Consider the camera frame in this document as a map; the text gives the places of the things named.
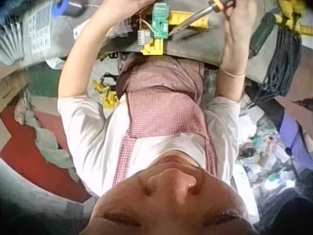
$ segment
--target white connector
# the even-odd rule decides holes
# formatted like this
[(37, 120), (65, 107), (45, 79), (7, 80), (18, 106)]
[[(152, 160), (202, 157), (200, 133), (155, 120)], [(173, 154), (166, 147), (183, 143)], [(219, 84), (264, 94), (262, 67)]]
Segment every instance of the white connector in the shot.
[(153, 42), (153, 38), (151, 37), (150, 30), (138, 30), (137, 31), (137, 43), (139, 46), (151, 44), (152, 42)]

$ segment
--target green tool handle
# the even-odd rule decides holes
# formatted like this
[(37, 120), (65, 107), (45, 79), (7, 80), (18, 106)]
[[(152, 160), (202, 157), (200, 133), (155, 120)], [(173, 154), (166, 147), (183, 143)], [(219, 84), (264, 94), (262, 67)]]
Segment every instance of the green tool handle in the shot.
[(263, 16), (260, 25), (251, 37), (249, 58), (252, 58), (259, 53), (268, 36), (273, 31), (275, 24), (276, 18), (271, 12), (268, 12)]

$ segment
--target nose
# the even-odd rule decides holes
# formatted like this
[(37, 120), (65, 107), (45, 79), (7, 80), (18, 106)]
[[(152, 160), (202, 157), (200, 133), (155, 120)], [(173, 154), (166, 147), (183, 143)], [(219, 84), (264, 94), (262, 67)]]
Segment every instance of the nose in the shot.
[(150, 192), (155, 196), (169, 202), (184, 204), (197, 180), (192, 175), (173, 168), (150, 177), (147, 184)]

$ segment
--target green circuit board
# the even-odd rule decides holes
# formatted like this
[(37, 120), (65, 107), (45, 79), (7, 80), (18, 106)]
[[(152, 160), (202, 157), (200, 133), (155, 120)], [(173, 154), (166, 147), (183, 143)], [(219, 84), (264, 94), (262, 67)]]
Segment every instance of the green circuit board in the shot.
[(156, 3), (152, 9), (152, 29), (154, 38), (168, 37), (168, 18), (170, 6), (166, 3)]

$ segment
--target white t-shirt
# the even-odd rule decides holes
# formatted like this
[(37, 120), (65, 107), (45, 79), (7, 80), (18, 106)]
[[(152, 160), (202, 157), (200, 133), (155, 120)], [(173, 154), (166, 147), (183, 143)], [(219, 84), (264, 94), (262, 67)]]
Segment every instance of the white t-shirt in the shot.
[[(107, 120), (101, 104), (86, 95), (59, 98), (58, 110), (77, 174), (90, 190), (103, 195), (112, 187), (119, 152), (130, 124), (125, 96), (121, 97)], [(218, 157), (218, 177), (229, 183), (239, 149), (237, 126), (240, 104), (216, 97), (204, 113)], [(205, 168), (204, 138), (198, 134), (182, 133), (138, 139), (128, 177), (172, 149), (186, 153)]]

